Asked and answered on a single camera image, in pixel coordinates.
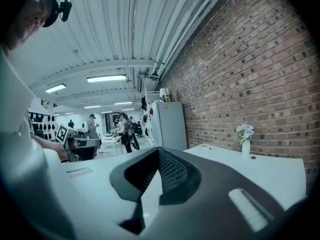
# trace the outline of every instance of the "camera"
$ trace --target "camera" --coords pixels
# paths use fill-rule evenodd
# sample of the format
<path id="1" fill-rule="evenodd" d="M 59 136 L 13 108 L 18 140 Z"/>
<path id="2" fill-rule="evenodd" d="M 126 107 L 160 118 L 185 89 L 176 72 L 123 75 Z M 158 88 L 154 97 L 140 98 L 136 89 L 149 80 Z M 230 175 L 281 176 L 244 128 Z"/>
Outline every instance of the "camera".
<path id="1" fill-rule="evenodd" d="M 59 7 L 60 18 L 63 22 L 67 21 L 71 7 L 72 7 L 72 3 L 70 0 L 62 0 L 60 2 L 60 7 Z"/>

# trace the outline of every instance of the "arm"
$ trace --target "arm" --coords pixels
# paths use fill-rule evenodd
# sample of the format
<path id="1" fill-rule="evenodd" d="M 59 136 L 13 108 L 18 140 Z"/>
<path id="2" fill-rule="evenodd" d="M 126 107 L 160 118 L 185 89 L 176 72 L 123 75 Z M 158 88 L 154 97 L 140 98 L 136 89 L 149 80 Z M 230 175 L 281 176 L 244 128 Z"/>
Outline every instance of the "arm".
<path id="1" fill-rule="evenodd" d="M 116 133 L 117 133 L 117 134 L 124 134 L 124 133 L 125 133 L 125 129 L 126 129 L 126 128 L 125 128 L 125 125 L 122 124 L 121 130 L 117 130 Z"/>
<path id="2" fill-rule="evenodd" d="M 69 159 L 62 143 L 52 142 L 52 141 L 40 138 L 39 136 L 35 136 L 32 133 L 31 133 L 31 138 L 34 139 L 36 142 L 38 142 L 43 149 L 49 149 L 57 152 L 61 161 Z"/>

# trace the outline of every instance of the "black cap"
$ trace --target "black cap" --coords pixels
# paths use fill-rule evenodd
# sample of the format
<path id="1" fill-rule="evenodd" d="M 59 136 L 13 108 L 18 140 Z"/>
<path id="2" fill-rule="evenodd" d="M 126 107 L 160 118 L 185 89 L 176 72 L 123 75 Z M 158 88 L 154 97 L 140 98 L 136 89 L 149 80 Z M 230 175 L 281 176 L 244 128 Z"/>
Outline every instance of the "black cap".
<path id="1" fill-rule="evenodd" d="M 44 28 L 47 28 L 51 26 L 53 23 L 55 23 L 59 15 L 60 9 L 59 9 L 59 4 L 57 0 L 51 0 L 51 1 L 52 1 L 52 11 L 49 18 L 45 21 L 43 25 Z"/>

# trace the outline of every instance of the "brick wall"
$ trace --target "brick wall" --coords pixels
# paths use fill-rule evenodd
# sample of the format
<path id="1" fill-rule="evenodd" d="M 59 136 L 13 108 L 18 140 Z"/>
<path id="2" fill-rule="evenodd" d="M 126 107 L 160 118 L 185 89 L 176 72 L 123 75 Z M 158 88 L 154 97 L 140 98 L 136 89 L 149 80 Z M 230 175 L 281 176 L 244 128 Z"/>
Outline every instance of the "brick wall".
<path id="1" fill-rule="evenodd" d="M 320 64 L 288 0 L 228 0 L 212 11 L 160 82 L 183 104 L 188 147 L 240 150 L 236 127 L 254 126 L 251 152 L 303 158 L 319 170 Z"/>

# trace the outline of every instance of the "white flowers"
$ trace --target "white flowers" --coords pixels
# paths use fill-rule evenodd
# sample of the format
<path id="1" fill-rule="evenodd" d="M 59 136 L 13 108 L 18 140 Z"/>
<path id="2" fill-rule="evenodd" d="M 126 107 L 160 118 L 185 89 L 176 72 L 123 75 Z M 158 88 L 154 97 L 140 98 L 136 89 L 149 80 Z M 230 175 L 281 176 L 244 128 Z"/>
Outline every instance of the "white flowers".
<path id="1" fill-rule="evenodd" d="M 255 131 L 254 127 L 248 123 L 243 123 L 236 128 L 237 141 L 242 144 L 245 140 L 251 140 Z"/>

